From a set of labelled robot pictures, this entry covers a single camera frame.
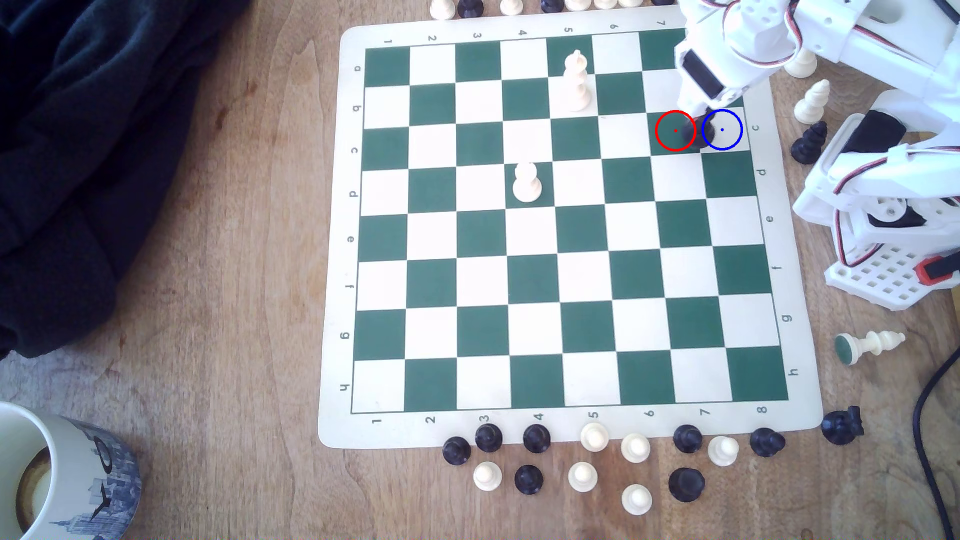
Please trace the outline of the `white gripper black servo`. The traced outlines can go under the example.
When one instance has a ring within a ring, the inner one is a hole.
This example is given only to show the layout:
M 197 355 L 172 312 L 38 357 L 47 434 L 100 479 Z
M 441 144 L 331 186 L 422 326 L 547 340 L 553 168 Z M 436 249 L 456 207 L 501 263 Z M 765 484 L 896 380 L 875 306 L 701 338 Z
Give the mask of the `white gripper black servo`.
M 722 109 L 796 55 L 789 1 L 678 1 L 686 36 L 675 48 L 677 107 L 690 117 Z

